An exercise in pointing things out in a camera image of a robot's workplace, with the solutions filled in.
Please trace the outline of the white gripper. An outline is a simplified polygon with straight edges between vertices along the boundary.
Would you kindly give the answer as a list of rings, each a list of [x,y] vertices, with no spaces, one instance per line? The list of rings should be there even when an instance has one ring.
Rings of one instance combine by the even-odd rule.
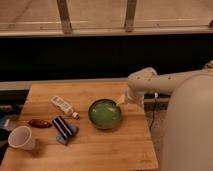
[[[144,96],[146,92],[142,90],[135,90],[131,87],[128,87],[125,91],[125,95],[121,95],[117,101],[116,106],[120,106],[127,103],[142,105],[144,103]]]

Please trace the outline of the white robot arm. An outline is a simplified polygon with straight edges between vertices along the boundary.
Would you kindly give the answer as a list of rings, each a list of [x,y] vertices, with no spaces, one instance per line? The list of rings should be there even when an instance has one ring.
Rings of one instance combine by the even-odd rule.
[[[160,171],[213,171],[213,60],[194,71],[134,72],[117,103],[141,106],[148,93],[170,97]]]

